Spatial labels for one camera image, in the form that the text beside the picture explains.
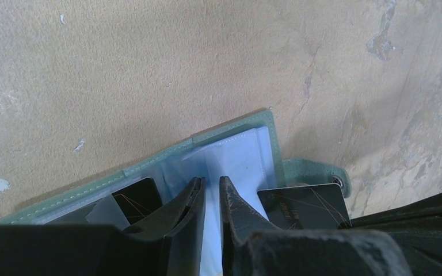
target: leather wallet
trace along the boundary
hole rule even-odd
[[[268,109],[262,109],[193,135],[187,140],[171,146],[138,164],[107,177],[24,208],[2,218],[0,224],[44,224],[45,221],[59,217],[78,205],[92,202],[106,194],[135,183],[141,179],[142,171],[148,170],[171,156],[184,154],[195,148],[261,126],[267,127],[269,130],[277,187],[286,187],[291,183],[306,183],[309,185],[332,183],[336,176],[343,183],[344,197],[350,196],[351,182],[343,168],[306,159],[282,160],[272,112]]]

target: black card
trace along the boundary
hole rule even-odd
[[[145,178],[113,193],[119,208],[130,224],[136,223],[162,206],[153,179]]]
[[[339,229],[351,226],[337,184],[287,187],[257,192],[268,219],[281,229]]]

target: stained wall surface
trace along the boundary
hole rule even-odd
[[[0,0],[0,217],[268,107],[352,217],[441,192],[442,0]]]

